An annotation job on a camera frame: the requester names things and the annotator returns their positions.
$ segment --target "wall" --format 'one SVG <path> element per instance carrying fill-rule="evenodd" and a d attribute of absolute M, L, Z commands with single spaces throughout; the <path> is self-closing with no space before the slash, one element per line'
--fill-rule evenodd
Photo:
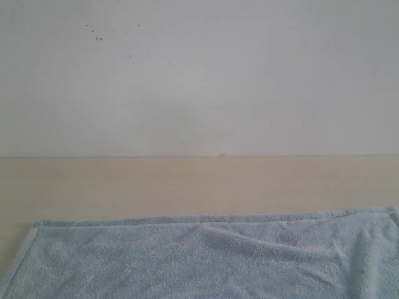
<path fill-rule="evenodd" d="M 398 15 L 397 0 L 3 0 L 0 156 L 399 154 Z"/>

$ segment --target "table surface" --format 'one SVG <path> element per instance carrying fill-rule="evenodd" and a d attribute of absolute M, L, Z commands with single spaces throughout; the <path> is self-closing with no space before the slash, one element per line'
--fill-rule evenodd
<path fill-rule="evenodd" d="M 399 157 L 0 159 L 0 277 L 41 219 L 399 206 Z"/>

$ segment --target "towel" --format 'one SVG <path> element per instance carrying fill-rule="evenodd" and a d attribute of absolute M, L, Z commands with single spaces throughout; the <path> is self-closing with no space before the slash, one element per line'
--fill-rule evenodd
<path fill-rule="evenodd" d="M 399 298 L 394 207 L 34 224 L 0 298 Z"/>

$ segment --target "light wood surface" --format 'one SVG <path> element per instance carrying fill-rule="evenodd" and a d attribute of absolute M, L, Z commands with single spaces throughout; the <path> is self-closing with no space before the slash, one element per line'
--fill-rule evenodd
<path fill-rule="evenodd" d="M 0 159 L 0 277 L 33 222 L 399 204 L 399 157 Z"/>

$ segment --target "wooden table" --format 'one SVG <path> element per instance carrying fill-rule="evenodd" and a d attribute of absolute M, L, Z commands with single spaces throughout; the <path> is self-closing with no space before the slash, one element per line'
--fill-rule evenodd
<path fill-rule="evenodd" d="M 399 157 L 0 159 L 0 277 L 33 222 L 399 206 Z"/>

